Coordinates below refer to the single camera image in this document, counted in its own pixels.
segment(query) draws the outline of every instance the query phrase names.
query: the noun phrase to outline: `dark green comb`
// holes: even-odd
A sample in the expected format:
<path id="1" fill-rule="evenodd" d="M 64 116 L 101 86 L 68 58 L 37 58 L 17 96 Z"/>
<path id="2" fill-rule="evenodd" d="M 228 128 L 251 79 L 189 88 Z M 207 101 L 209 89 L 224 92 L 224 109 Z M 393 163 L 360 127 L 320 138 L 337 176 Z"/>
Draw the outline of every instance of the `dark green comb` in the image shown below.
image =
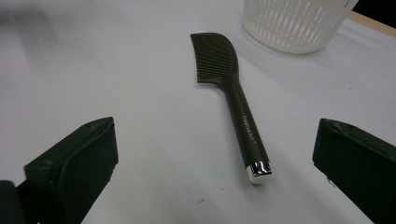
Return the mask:
<path id="1" fill-rule="evenodd" d="M 225 94 L 247 174 L 261 184 L 272 173 L 267 153 L 257 130 L 248 101 L 239 82 L 235 49 L 224 35 L 191 35 L 197 62 L 197 81 L 219 87 Z"/>

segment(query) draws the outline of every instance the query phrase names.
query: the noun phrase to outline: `metal end cap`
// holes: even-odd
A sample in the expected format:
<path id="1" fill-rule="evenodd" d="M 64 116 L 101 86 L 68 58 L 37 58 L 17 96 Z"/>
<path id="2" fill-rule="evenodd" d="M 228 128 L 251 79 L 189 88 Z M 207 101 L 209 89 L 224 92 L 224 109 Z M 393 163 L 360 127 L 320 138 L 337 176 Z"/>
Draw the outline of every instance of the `metal end cap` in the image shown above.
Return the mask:
<path id="1" fill-rule="evenodd" d="M 247 167 L 247 176 L 252 184 L 263 184 L 265 177 L 271 173 L 268 161 L 257 161 Z"/>

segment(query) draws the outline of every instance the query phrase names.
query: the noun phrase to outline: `white laundry basket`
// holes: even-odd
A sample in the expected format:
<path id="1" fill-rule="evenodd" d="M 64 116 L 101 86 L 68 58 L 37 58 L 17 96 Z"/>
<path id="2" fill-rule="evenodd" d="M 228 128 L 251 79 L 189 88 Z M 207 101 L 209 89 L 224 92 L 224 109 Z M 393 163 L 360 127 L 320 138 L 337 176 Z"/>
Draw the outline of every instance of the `white laundry basket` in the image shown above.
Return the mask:
<path id="1" fill-rule="evenodd" d="M 289 53 L 323 48 L 358 0 L 246 0 L 244 26 L 264 45 Z"/>

